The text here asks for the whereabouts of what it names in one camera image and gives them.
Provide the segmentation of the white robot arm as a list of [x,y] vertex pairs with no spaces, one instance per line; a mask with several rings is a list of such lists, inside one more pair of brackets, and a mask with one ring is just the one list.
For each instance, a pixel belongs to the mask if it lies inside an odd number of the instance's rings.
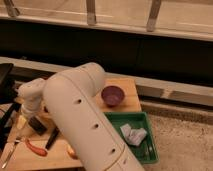
[[44,104],[87,171],[145,171],[93,100],[104,84],[97,63],[38,78],[18,88],[21,111],[31,117]]

